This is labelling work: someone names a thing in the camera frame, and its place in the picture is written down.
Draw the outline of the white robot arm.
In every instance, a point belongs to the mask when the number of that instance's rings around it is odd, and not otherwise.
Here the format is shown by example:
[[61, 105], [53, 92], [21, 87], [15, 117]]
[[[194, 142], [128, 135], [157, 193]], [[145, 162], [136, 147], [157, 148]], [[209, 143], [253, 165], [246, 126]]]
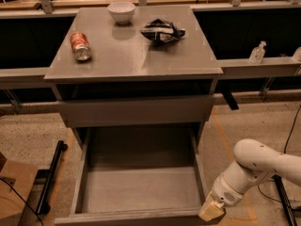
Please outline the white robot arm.
[[242, 139], [233, 149], [234, 159], [214, 180], [198, 216], [211, 221], [235, 206], [252, 187], [274, 175], [301, 186], [301, 157], [281, 153], [255, 139]]

